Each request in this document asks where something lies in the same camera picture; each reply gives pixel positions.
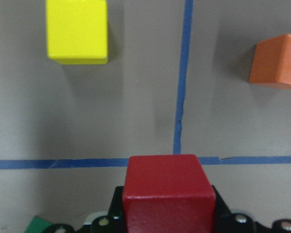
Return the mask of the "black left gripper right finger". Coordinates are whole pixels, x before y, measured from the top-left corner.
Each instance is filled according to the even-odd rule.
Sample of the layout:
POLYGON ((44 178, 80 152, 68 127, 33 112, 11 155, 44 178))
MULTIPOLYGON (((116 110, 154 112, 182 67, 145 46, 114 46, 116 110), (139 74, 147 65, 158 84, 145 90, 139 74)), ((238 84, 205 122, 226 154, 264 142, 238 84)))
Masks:
POLYGON ((266 227, 245 213, 232 212, 215 186, 212 188, 216 195, 214 233, 291 233, 291 219, 279 219, 266 227))

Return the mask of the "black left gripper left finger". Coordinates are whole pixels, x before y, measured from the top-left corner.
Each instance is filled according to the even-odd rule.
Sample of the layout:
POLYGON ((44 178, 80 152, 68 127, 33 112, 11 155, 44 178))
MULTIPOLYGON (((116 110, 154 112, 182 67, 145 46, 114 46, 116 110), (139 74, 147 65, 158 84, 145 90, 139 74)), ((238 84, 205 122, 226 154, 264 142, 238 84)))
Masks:
POLYGON ((124 209, 122 203, 123 186, 117 186, 108 212, 90 214, 83 226, 75 230, 67 224, 52 224, 46 227, 43 233, 123 233, 124 209))

